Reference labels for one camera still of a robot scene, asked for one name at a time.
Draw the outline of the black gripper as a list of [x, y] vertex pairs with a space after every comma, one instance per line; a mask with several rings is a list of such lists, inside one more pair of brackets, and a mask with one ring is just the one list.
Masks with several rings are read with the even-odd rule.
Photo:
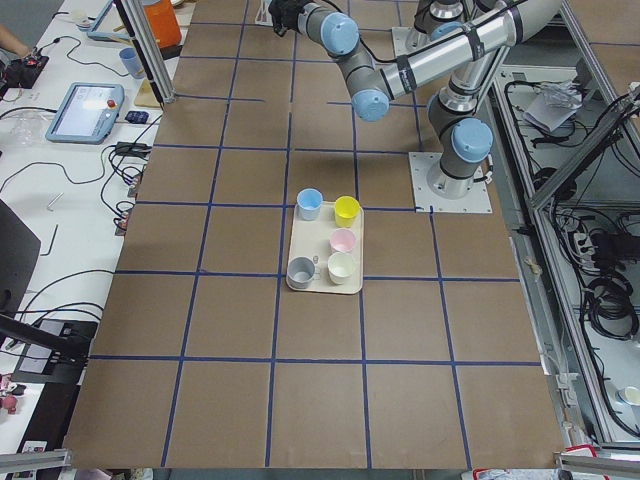
[[272, 0], [268, 12], [274, 33], [284, 36], [289, 30], [298, 32], [298, 17], [304, 12], [304, 7], [304, 0]]

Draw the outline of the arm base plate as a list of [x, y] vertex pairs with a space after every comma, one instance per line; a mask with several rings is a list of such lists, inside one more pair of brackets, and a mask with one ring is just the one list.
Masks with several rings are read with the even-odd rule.
[[424, 213], [491, 214], [491, 173], [477, 165], [474, 176], [457, 180], [440, 165], [440, 152], [410, 152], [409, 170], [415, 210]]
[[396, 57], [406, 56], [415, 71], [442, 69], [447, 48], [442, 38], [448, 38], [460, 28], [459, 22], [448, 22], [436, 27], [430, 34], [422, 34], [413, 28], [397, 27], [392, 30]]

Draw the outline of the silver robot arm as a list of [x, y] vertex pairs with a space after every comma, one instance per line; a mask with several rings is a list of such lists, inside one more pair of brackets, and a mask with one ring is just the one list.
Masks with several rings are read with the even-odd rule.
[[322, 46], [339, 67], [353, 110], [364, 121], [383, 118], [391, 101], [448, 75], [432, 97], [429, 121], [443, 153], [427, 174], [431, 191], [461, 199], [470, 190], [479, 165], [493, 144], [491, 129], [474, 115], [500, 63], [500, 50], [538, 33], [560, 9], [558, 1], [497, 1], [481, 15], [461, 22], [458, 1], [422, 1], [414, 30], [423, 42], [405, 55], [376, 60], [357, 23], [338, 8], [314, 1], [272, 1], [268, 11], [274, 32], [293, 30]]
[[431, 38], [433, 31], [445, 23], [471, 19], [471, 10], [459, 0], [420, 0], [414, 14], [413, 29]]

